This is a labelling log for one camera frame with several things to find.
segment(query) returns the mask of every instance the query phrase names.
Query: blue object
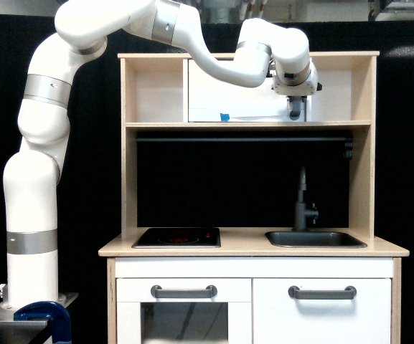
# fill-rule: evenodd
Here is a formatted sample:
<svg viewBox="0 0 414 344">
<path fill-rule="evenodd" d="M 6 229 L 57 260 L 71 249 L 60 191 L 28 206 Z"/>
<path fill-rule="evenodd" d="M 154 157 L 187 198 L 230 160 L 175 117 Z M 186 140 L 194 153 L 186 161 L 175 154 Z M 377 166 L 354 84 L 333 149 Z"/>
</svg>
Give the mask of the blue object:
<svg viewBox="0 0 414 344">
<path fill-rule="evenodd" d="M 14 320 L 48 319 L 54 344 L 71 344 L 71 320 L 68 311 L 53 301 L 34 302 L 14 313 Z"/>
<path fill-rule="evenodd" d="M 230 116 L 228 113 L 220 113 L 221 115 L 221 122 L 227 122 L 230 120 Z"/>
</svg>

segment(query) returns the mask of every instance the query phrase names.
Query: faucet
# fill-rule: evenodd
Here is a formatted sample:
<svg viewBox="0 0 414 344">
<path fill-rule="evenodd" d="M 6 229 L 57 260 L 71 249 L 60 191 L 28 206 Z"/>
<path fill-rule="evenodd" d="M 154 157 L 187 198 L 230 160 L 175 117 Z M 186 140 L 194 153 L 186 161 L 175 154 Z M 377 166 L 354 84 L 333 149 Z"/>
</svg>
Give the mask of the faucet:
<svg viewBox="0 0 414 344">
<path fill-rule="evenodd" d="M 295 203 L 294 209 L 294 228 L 293 231 L 309 231 L 306 225 L 306 219 L 312 219 L 314 224 L 319 217 L 319 211 L 312 204 L 312 209 L 307 209 L 304 202 L 304 191 L 307 190 L 306 185 L 306 168 L 301 166 L 301 174 L 299 176 L 298 201 Z"/>
</svg>

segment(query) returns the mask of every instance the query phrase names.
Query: oven window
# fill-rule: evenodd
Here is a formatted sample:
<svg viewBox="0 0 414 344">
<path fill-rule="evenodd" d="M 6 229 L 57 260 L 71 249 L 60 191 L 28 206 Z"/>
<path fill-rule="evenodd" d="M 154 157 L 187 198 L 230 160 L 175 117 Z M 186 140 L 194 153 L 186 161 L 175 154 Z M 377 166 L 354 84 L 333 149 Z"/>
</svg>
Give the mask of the oven window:
<svg viewBox="0 0 414 344">
<path fill-rule="evenodd" d="M 227 344 L 227 303 L 141 303 L 142 344 Z"/>
</svg>

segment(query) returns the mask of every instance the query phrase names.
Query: gray sink basin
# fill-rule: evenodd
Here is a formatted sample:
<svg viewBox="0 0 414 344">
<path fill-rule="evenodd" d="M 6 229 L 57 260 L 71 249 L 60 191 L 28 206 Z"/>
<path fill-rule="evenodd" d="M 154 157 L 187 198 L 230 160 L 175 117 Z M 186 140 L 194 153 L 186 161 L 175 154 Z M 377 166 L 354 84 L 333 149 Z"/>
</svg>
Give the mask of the gray sink basin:
<svg viewBox="0 0 414 344">
<path fill-rule="evenodd" d="M 346 233 L 336 231 L 268 231 L 266 234 L 273 246 L 280 247 L 333 247 L 359 249 L 364 242 Z"/>
</svg>

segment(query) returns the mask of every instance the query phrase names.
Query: cabinet door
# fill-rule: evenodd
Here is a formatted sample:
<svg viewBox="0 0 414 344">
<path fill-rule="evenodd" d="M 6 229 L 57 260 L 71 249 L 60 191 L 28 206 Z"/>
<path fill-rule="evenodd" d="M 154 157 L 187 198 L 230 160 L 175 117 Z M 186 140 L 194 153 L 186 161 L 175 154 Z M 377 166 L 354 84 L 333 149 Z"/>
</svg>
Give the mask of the cabinet door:
<svg viewBox="0 0 414 344">
<path fill-rule="evenodd" d="M 357 293 L 352 300 L 299 300 L 290 297 L 292 286 L 353 286 Z M 390 279 L 253 280 L 255 344 L 390 344 L 390 314 Z"/>
<path fill-rule="evenodd" d="M 251 279 L 117 279 L 119 344 L 251 344 L 251 319 Z"/>
</svg>

